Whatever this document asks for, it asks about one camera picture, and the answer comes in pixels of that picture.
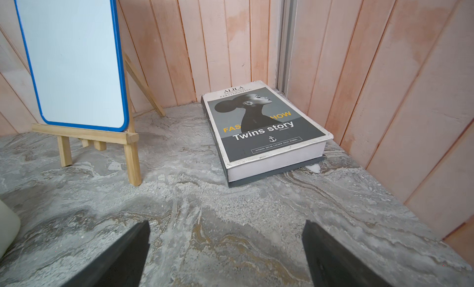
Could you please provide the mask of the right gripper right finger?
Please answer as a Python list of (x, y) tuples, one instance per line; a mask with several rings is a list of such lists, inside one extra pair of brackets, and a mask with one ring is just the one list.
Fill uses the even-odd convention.
[(302, 243), (315, 287), (390, 286), (316, 222), (306, 220)]

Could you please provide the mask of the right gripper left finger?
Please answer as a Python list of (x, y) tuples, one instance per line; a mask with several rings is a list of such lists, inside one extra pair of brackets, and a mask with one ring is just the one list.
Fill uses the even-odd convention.
[(135, 224), (65, 287), (137, 287), (150, 248), (147, 220)]

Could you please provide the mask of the white plastic storage box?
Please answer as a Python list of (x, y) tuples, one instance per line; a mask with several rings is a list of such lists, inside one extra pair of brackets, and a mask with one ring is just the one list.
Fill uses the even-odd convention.
[(7, 249), (13, 243), (15, 238), (17, 237), (21, 221), (18, 215), (11, 210), (5, 203), (0, 201), (0, 235), (1, 235), (1, 249), (0, 249), (0, 257), (2, 258)]

